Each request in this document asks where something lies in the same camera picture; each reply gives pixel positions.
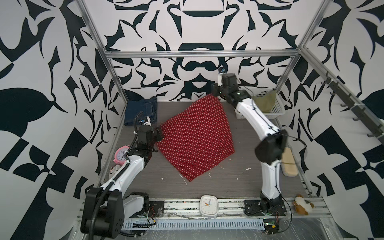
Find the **red cloth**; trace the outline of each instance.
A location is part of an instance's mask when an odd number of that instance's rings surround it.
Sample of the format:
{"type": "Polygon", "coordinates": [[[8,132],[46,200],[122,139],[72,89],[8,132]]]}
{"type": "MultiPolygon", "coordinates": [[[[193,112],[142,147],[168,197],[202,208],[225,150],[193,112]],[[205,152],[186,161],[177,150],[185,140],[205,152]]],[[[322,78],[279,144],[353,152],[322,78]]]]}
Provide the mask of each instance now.
{"type": "Polygon", "coordinates": [[[217,97],[207,95],[161,125],[157,146],[192,181],[235,152],[227,116],[217,97]]]}

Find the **brown and white plush toy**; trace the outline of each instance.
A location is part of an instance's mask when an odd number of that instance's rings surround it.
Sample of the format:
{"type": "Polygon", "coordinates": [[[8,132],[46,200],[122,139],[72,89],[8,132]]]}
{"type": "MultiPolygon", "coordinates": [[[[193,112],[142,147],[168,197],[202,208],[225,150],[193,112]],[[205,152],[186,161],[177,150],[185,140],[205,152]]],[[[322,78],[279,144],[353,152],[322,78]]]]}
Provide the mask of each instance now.
{"type": "Polygon", "coordinates": [[[298,212],[301,215],[308,215],[312,212],[313,203],[309,202],[308,200],[305,200],[301,194],[298,194],[295,200],[293,201],[293,204],[296,207],[296,212],[298,212]]]}

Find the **white debris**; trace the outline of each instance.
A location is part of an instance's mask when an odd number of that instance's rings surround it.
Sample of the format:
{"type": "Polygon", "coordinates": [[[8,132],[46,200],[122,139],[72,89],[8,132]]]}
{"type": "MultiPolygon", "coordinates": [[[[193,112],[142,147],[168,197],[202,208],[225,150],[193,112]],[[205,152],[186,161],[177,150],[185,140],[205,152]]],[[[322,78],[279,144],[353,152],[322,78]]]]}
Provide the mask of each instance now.
{"type": "Polygon", "coordinates": [[[179,174],[180,177],[184,180],[185,184],[188,186],[187,182],[185,181],[185,179],[183,178],[183,176],[181,176],[181,174],[179,174]]]}

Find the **olive green fabric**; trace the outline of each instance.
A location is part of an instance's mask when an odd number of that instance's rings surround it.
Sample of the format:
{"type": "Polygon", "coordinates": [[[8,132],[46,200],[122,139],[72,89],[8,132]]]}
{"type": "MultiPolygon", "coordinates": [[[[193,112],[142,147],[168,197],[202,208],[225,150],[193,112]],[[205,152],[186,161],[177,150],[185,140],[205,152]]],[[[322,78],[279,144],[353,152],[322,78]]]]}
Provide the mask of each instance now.
{"type": "Polygon", "coordinates": [[[270,91],[262,97],[252,97],[260,111],[263,113],[270,113],[276,101],[276,91],[270,91]]]}

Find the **wall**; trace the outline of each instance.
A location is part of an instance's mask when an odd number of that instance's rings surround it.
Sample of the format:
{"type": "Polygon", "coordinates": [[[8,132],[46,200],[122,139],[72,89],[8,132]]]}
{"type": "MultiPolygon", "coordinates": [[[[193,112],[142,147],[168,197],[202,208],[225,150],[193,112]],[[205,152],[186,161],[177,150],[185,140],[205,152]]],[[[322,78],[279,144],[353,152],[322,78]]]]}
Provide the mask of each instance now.
{"type": "Polygon", "coordinates": [[[124,103],[72,0],[0,3],[2,239],[67,239],[124,103]]]}
{"type": "MultiPolygon", "coordinates": [[[[384,3],[335,0],[309,49],[383,119],[384,3]]],[[[384,146],[331,96],[323,79],[301,58],[280,96],[279,117],[314,193],[323,196],[345,237],[384,237],[378,209],[384,202],[384,146]]]]}
{"type": "MultiPolygon", "coordinates": [[[[109,51],[295,49],[321,0],[86,0],[109,51]]],[[[114,59],[129,99],[197,100],[220,66],[275,87],[289,57],[114,59]]]]}

